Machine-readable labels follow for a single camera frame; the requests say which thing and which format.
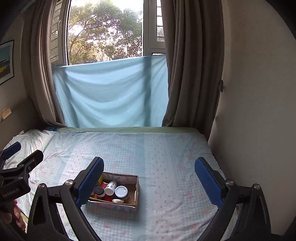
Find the painting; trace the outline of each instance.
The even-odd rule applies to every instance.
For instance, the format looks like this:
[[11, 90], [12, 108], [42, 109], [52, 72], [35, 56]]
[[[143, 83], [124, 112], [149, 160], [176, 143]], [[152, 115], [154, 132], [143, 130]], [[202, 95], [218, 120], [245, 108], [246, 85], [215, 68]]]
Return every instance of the painting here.
[[14, 40], [0, 44], [0, 85], [14, 77], [13, 44]]

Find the white oval object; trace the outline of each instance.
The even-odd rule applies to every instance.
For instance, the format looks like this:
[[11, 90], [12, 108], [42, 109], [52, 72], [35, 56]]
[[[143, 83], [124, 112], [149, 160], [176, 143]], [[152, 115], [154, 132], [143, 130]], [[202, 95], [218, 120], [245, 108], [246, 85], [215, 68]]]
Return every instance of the white oval object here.
[[121, 199], [113, 199], [112, 202], [124, 203], [124, 200], [121, 200]]
[[124, 199], [128, 195], [128, 189], [125, 186], [119, 186], [115, 189], [115, 195]]
[[112, 196], [115, 192], [116, 187], [117, 187], [117, 182], [115, 180], [109, 182], [105, 188], [105, 193], [109, 196]]

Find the sheer blue curtain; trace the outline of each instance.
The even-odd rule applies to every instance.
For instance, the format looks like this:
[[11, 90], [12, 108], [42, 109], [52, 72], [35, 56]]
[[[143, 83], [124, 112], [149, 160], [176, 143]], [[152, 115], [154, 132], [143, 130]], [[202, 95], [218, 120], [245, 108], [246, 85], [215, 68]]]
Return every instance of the sheer blue curtain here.
[[168, 104], [165, 55], [52, 68], [65, 124], [161, 126]]

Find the patterned bed sheet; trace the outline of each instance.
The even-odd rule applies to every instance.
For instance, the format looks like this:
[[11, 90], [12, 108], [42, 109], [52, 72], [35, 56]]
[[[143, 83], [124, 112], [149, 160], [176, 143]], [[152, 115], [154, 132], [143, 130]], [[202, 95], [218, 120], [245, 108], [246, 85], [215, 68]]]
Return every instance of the patterned bed sheet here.
[[[223, 175], [200, 133], [54, 132], [49, 138], [43, 162], [30, 174], [31, 192], [18, 199], [26, 216], [38, 184], [74, 179], [95, 156], [104, 159], [106, 172], [138, 175], [140, 183], [137, 212], [93, 203], [81, 207], [102, 240], [196, 241], [217, 211], [194, 172], [194, 161], [202, 156]], [[77, 240], [62, 205], [58, 208], [69, 238]], [[236, 219], [234, 214], [222, 239]]]

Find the silver bolt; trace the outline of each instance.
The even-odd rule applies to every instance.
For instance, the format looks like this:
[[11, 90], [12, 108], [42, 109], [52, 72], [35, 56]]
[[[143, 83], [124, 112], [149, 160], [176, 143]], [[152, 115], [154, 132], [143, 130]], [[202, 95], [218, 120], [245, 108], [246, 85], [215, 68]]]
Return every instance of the silver bolt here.
[[261, 187], [260, 187], [259, 184], [254, 184], [254, 188], [257, 189], [257, 190], [259, 190]]
[[73, 184], [73, 180], [67, 180], [67, 181], [65, 181], [65, 184], [67, 185], [67, 186], [71, 186], [72, 184]]
[[233, 184], [234, 184], [234, 182], [232, 180], [229, 180], [229, 179], [226, 180], [225, 182], [226, 182], [227, 186], [233, 186]]
[[45, 187], [45, 184], [44, 183], [40, 183], [39, 185], [38, 185], [38, 188], [39, 189], [42, 189], [42, 188], [44, 188]]

